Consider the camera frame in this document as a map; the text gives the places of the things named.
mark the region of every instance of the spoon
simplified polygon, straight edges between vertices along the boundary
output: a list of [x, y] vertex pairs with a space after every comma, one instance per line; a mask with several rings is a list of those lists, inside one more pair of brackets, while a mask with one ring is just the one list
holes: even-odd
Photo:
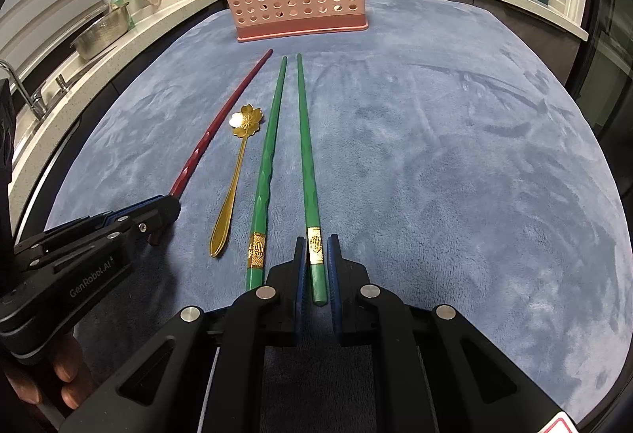
[[231, 217], [233, 216], [233, 204], [235, 203], [235, 192], [237, 190], [237, 179], [239, 178], [239, 172], [242, 168], [246, 140], [260, 130], [260, 121], [263, 117], [264, 115], [262, 114], [261, 108], [253, 109], [252, 105], [247, 104], [242, 107], [240, 112], [233, 113], [229, 121], [229, 124], [233, 126], [233, 135], [238, 139], [242, 139], [242, 145], [237, 155], [237, 165], [235, 166], [235, 172], [233, 172], [229, 193], [224, 200], [218, 219], [215, 222], [213, 233], [211, 234], [209, 252], [213, 258], [216, 258], [220, 254], [229, 236], [229, 227], [231, 225]]

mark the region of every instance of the spoon handle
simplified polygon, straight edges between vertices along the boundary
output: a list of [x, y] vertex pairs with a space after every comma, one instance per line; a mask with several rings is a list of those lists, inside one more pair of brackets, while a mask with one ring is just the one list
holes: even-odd
[[242, 145], [239, 148], [239, 155], [237, 155], [237, 165], [235, 166], [235, 172], [233, 172], [233, 179], [231, 180], [231, 186], [229, 187], [229, 193], [227, 194], [218, 219], [215, 222], [213, 228], [213, 234], [211, 234], [211, 242], [209, 243], [209, 252], [213, 258], [216, 258], [229, 236], [229, 227], [231, 226], [231, 217], [233, 215], [233, 204], [235, 203], [235, 192], [237, 191], [237, 179], [239, 178], [239, 172], [242, 168], [242, 160], [244, 159], [244, 150], [246, 149], [246, 139], [242, 139]]

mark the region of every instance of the blue tablecloth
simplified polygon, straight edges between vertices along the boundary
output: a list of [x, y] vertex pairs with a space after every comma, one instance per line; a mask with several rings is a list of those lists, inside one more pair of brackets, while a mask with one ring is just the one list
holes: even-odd
[[[289, 69], [273, 164], [270, 267], [304, 234], [296, 53], [304, 56], [324, 238], [404, 302], [457, 307], [573, 418], [606, 394], [632, 334], [632, 258], [613, 178], [574, 101], [488, 12], [441, 0], [367, 0], [365, 32], [237, 43], [224, 11], [178, 39], [101, 120], [49, 226], [169, 191], [210, 121], [269, 48], [235, 107], [270, 109]], [[248, 141], [220, 259], [211, 229], [240, 141], [226, 123], [182, 196], [173, 236], [77, 327], [97, 378], [178, 309], [244, 287], [264, 132]], [[298, 350], [267, 353], [262, 431], [371, 431], [368, 349], [342, 350], [328, 307]]]

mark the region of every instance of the faucet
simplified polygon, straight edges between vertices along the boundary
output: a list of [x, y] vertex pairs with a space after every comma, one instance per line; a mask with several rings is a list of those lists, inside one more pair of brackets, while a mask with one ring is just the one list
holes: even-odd
[[42, 100], [42, 93], [36, 92], [34, 94], [34, 97], [29, 96], [14, 68], [7, 61], [0, 60], [0, 68], [8, 72], [11, 80], [13, 80], [13, 83], [15, 83], [18, 92], [21, 94], [21, 96], [24, 98], [24, 101], [26, 101], [28, 107], [31, 109], [31, 112], [33, 112], [37, 120], [41, 121], [47, 112], [46, 106], [44, 105], [44, 102]]

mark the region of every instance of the metal screw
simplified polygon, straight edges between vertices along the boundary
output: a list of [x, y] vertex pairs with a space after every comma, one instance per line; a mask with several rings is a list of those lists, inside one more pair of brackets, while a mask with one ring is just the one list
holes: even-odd
[[272, 299], [273, 297], [275, 297], [276, 293], [277, 291], [273, 287], [267, 286], [259, 287], [255, 291], [255, 295], [259, 297], [259, 299]]
[[381, 290], [376, 285], [363, 285], [360, 287], [360, 293], [362, 296], [369, 297], [371, 299], [373, 297], [380, 296]]
[[180, 312], [180, 318], [185, 322], [193, 322], [200, 317], [200, 309], [195, 306], [188, 306]]
[[438, 314], [438, 317], [440, 319], [444, 320], [454, 319], [455, 315], [457, 315], [455, 309], [452, 306], [448, 306], [448, 304], [441, 304], [440, 306], [438, 306], [438, 308], [436, 309], [436, 313]]

